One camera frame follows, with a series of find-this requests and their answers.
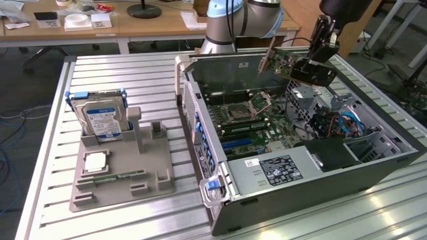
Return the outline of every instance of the office chair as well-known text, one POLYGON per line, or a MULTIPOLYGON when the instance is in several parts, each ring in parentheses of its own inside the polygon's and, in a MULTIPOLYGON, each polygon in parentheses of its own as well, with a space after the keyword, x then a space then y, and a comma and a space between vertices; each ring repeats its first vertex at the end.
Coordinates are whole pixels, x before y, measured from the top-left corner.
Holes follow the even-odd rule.
MULTIPOLYGON (((100 50, 100 45, 92 44, 92 49, 93 50, 100 50)), ((28 67, 31 63, 33 63, 44 54, 47 54, 51 50, 57 51, 64 57, 69 56, 69 54, 64 51, 64 49, 60 46, 45 46, 41 48, 28 59, 27 61, 21 64, 21 69, 25 74, 33 74, 35 69, 28 67)), ((25 54, 28 53, 28 48, 27 47, 20 47, 19 51, 25 54)))

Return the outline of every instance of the aluminum extrusion table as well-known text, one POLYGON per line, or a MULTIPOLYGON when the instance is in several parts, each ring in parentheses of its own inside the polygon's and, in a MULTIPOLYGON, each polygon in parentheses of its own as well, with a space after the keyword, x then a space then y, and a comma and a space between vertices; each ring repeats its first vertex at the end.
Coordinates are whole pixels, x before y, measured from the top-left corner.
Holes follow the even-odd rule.
MULTIPOLYGON (((83 56, 64 63, 16 239, 426 239, 426 155, 367 191, 228 235, 211 236, 175 102, 175 56, 188 53, 192 52, 83 56), (140 106, 140 125, 163 120, 167 126, 176 191, 69 212, 81 127, 65 104, 64 91, 116 88, 125 88, 128 104, 140 106)), ((427 146, 426 128, 340 57, 334 57, 331 62, 427 146)), ((330 87, 338 94, 347 93, 338 81, 330 87)))

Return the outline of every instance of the floor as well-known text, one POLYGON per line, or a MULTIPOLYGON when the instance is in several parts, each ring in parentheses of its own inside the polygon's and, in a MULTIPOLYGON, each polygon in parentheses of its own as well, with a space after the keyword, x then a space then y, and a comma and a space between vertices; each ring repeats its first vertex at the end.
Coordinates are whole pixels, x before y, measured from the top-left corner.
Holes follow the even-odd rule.
MULTIPOLYGON (((383 15, 372 18, 366 28, 368 33, 374 33, 383 19, 383 15)), ((388 35, 387 33, 390 33, 391 29, 398 24, 399 23, 396 21, 391 22, 382 36, 382 40, 384 40, 388 35)), ((382 41, 378 42, 379 43, 374 46, 374 50, 382 45, 382 41)), ((380 62, 383 64, 394 63, 399 65, 403 70, 411 74, 414 70, 407 67, 407 64, 426 43, 427 36, 408 28, 392 48, 395 54, 386 55, 380 62)), ((191 40, 189 45, 192 47, 200 47, 201 41, 191 40)), ((131 47, 135 53, 155 51, 168 52, 177 51, 179 49, 185 50, 183 41, 180 42, 180 45, 177 41, 159 42, 157 49, 151 48, 149 42, 133 43, 131 44, 131 47)), ((28 58, 29 55, 39 50, 39 48, 31 47, 28 49, 29 53, 23 54, 19 52, 19 49, 13 47, 8 49, 4 55, 1 55, 1 53, 5 52, 7 49, 0 49, 0 103, 3 103, 0 104, 0 112, 33 108, 35 106, 49 104, 53 100, 57 79, 63 66, 63 57, 59 53, 49 52, 45 56, 43 56, 43 59, 32 64, 31 67, 35 69, 35 74, 27 75, 21 71, 20 64, 25 58, 28 58)), ((92 46, 89 44, 65 46, 64 50, 71 55, 76 56, 119 54, 117 45, 113 43, 100 44, 100 50, 97 51, 92 50, 92 46)), ((382 67, 378 63, 364 59, 359 54, 350 55, 347 61, 360 71, 362 74, 366 74, 367 72, 382 67)), ((427 79, 426 76, 427 70, 424 70, 420 79, 427 79)), ((390 76, 387 75, 387 69, 370 74, 370 78, 388 83, 390 76)), ((35 111, 35 113, 28 116, 41 116, 45 113, 48 113, 47 108, 35 111)), ((21 120, 23 119, 19 118, 7 122, 11 124, 21 124, 21 120)), ((13 239, 16 234, 21 208, 31 183, 47 121, 47 117, 27 120, 23 138, 12 147, 5 150, 7 157, 15 165, 23 192, 19 201, 12 207, 12 211, 8 211, 0 215, 0 238, 5 240, 13 239)), ((0 140, 3 140, 4 137, 8 136, 15 130, 16 126, 0 124, 0 140)), ((16 199, 17 185, 12 176, 13 175, 11 174, 5 183, 0 185, 0 211, 16 199)), ((5 171, 1 170, 0 180, 4 177, 5 171)))

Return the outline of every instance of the hard drive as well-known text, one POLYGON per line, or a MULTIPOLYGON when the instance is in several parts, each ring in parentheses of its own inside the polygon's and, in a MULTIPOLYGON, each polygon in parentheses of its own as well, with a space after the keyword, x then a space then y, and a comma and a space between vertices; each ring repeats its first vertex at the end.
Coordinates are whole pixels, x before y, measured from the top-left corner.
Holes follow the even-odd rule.
POLYGON ((67 91, 65 101, 77 116, 83 134, 95 135, 99 142, 120 140, 121 132, 131 129, 125 90, 75 92, 73 97, 69 94, 67 91))

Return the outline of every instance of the motherboard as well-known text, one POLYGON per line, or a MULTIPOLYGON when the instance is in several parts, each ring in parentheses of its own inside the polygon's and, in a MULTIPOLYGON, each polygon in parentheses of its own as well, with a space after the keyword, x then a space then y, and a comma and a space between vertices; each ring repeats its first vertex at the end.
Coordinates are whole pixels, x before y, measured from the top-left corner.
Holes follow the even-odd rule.
POLYGON ((227 98, 223 103, 207 105, 228 160, 294 148, 302 141, 286 117, 280 96, 271 97, 263 91, 248 96, 243 102, 227 98))

